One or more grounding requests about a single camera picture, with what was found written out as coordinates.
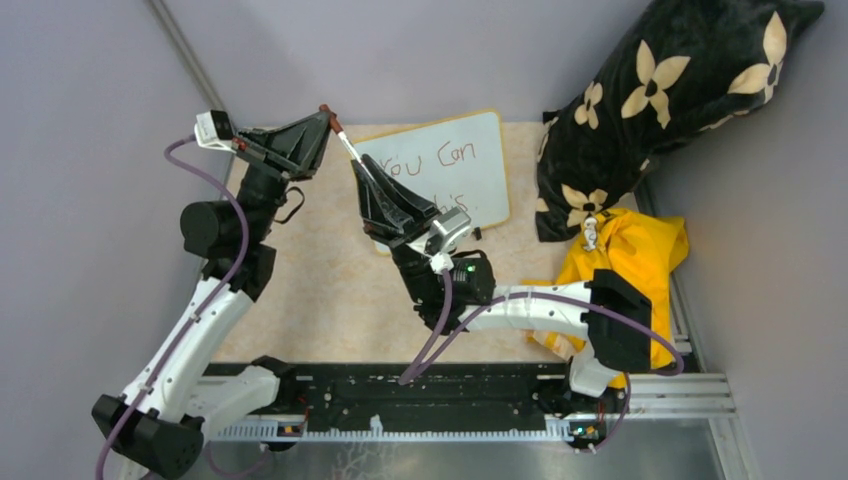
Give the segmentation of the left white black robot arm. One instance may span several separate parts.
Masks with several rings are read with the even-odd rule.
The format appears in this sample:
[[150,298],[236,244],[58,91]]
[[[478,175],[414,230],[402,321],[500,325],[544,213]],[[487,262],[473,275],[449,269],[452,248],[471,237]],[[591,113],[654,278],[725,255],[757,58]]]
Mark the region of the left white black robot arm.
[[175,326],[142,371],[116,395],[100,396],[91,411],[104,436],[95,467],[106,477],[108,457],[117,477],[178,479],[222,431],[253,411],[292,411],[300,388],[282,376],[279,360],[262,357],[235,377],[204,376],[214,353],[255,305],[273,273],[276,252],[265,240],[294,181],[320,166],[335,116],[327,107],[276,128],[236,129],[228,114],[196,117],[190,135],[165,148],[196,145],[235,155],[247,165],[236,191],[220,180],[220,196],[187,205],[180,217],[183,247],[203,261],[193,294]]

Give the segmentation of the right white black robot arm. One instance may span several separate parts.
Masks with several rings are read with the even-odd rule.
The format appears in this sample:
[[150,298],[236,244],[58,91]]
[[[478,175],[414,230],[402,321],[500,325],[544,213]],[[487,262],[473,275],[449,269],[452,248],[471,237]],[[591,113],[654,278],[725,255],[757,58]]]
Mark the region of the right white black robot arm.
[[367,155],[351,167],[363,230],[389,249],[414,311],[431,331],[404,382],[435,361],[439,337],[451,342],[461,333],[493,329],[583,341],[563,385],[564,401],[576,412],[590,411],[618,376],[651,370],[652,303],[621,275],[598,269],[565,285],[498,286],[485,254],[457,249],[471,231],[465,211],[441,211]]

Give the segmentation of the brown marker cap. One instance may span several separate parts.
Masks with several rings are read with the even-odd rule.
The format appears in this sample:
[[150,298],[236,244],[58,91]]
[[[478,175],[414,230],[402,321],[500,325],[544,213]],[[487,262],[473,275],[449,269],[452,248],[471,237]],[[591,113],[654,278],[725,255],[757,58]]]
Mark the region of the brown marker cap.
[[328,120],[329,120],[329,125],[331,127],[331,130],[336,135],[341,135],[344,132],[344,128],[341,125],[341,123],[339,122],[337,114],[335,112],[332,112],[332,111],[328,112]]

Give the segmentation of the white marker pen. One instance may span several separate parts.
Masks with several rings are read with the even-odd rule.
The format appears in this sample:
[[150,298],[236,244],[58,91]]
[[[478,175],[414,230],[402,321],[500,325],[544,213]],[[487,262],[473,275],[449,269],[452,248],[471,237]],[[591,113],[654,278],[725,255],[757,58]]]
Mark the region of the white marker pen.
[[349,139],[346,132],[344,130],[339,131],[337,133],[337,137],[339,138],[339,140],[341,141],[342,145],[347,150],[347,152],[351,155],[352,159],[355,160],[358,163],[362,163],[362,156],[357,151],[355,145]]

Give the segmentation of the yellow framed whiteboard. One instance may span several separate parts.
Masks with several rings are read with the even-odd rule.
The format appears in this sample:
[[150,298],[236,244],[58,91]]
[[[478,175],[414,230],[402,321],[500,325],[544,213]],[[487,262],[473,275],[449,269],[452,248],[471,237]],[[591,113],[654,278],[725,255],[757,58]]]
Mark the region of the yellow framed whiteboard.
[[510,217],[501,116],[493,109],[396,128],[352,143],[441,212],[454,207],[465,211],[474,228],[494,227]]

